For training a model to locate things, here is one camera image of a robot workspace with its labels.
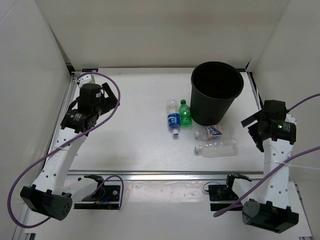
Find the blue label water bottle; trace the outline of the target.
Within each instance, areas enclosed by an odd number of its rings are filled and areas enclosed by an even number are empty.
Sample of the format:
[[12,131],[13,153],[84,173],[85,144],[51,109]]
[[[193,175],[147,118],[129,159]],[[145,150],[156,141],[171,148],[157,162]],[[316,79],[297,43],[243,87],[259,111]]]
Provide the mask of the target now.
[[175,99],[169,99],[166,103],[168,128],[172,137],[177,139],[180,134],[181,118],[178,102]]

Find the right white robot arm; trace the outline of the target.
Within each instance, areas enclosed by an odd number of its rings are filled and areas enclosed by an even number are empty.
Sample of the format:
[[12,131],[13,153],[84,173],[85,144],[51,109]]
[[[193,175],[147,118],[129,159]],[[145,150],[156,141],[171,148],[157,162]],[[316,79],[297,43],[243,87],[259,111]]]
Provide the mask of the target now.
[[262,183],[243,203],[243,223],[283,233],[299,222],[299,214],[290,206],[289,167],[285,163],[292,156],[297,121],[288,114],[285,102],[266,100],[262,110],[241,124],[264,154]]

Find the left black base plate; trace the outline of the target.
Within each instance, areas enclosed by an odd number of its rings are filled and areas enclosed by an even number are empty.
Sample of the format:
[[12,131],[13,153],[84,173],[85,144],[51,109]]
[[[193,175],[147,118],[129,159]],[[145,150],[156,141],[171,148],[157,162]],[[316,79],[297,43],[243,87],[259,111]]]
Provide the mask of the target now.
[[123,184],[107,184],[97,193],[74,204],[75,210],[119,210],[123,193]]

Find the white orange label bottle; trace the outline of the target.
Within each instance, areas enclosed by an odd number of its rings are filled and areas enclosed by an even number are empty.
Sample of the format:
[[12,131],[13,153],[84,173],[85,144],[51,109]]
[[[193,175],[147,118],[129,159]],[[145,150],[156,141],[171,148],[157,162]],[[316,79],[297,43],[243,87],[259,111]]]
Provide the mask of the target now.
[[207,142],[211,140],[230,139],[234,136],[235,129],[232,125],[215,124],[207,125],[201,130],[195,131],[194,137],[197,140]]

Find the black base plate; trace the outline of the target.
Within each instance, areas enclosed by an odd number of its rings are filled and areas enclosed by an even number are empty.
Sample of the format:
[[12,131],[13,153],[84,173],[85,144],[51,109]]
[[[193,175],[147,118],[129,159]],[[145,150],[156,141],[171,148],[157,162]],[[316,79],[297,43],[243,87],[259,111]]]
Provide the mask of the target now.
[[226,208],[238,199],[238,195],[232,190],[235,179],[252,182],[248,176],[232,173],[227,175],[225,184],[220,184],[217,181],[209,181],[203,185],[202,190],[209,194],[211,212]]
[[123,193],[123,184],[107,184],[97,193],[74,204],[75,210],[119,210]]

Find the black plastic waste bin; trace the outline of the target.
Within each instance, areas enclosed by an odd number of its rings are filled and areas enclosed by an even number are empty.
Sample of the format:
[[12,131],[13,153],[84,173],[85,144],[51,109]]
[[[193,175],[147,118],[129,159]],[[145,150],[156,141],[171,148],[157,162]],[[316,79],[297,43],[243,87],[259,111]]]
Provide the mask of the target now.
[[218,124],[244,88],[241,73],[219,61],[198,65],[191,74],[190,82],[191,117],[202,126]]

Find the green soda bottle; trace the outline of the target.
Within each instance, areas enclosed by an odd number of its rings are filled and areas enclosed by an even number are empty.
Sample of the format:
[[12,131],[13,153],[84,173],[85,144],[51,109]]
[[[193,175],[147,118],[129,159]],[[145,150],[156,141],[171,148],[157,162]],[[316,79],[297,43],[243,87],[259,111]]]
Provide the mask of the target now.
[[192,117],[190,107],[187,105],[185,99],[180,100],[179,107],[179,115],[180,115],[180,124],[183,128],[191,128],[192,127]]

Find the aluminium front rail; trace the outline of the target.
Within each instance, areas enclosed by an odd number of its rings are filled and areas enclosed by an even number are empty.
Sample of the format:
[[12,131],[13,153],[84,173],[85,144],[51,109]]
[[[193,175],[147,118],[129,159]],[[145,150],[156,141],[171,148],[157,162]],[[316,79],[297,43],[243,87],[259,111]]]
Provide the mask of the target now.
[[111,171],[111,170],[70,170],[67,180],[85,175],[98,175],[104,178],[118,175],[125,181],[191,181],[225,180],[230,171]]

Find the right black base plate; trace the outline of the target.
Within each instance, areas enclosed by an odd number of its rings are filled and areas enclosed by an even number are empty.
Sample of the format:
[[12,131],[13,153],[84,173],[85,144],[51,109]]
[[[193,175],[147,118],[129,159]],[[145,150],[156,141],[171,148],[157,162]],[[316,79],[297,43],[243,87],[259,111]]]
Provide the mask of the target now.
[[252,182],[248,176],[232,173],[227,175],[225,184],[220,184],[217,181],[209,181],[203,185],[202,190],[209,194],[211,212],[226,208],[238,199],[238,195],[232,190],[235,179]]

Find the clear unlabelled plastic bottle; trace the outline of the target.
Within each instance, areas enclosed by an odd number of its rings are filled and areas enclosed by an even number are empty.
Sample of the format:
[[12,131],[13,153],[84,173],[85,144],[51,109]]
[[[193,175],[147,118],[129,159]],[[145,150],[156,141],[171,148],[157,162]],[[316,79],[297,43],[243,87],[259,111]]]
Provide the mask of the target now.
[[206,158],[236,156],[238,152],[239,144],[236,139],[216,139],[194,146],[194,153]]

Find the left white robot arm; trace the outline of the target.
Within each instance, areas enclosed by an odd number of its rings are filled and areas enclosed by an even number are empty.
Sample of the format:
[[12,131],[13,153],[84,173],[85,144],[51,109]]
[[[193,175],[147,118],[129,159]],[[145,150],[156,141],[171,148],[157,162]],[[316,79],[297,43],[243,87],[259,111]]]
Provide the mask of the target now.
[[85,83],[61,122],[55,142],[55,153],[48,157],[31,186],[24,186],[20,197],[38,214],[62,221],[74,203],[104,198],[103,178],[98,175],[80,177],[69,187],[64,183],[78,150],[101,115],[116,107],[118,100],[108,83]]

